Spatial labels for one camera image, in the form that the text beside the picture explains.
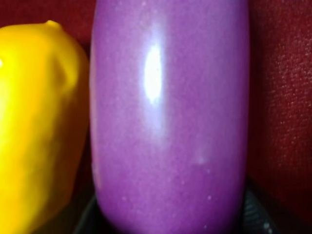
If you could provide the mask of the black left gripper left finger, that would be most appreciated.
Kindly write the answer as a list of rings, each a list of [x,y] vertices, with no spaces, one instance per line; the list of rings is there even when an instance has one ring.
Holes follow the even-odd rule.
[[[104,219],[97,203],[96,196],[93,195],[84,209],[78,224],[74,229],[74,234],[106,234],[107,223]]]

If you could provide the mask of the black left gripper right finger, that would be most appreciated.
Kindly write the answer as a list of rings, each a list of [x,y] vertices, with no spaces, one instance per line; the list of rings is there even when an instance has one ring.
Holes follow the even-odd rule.
[[[246,178],[240,212],[241,234],[280,234],[281,231],[260,202],[255,184]]]

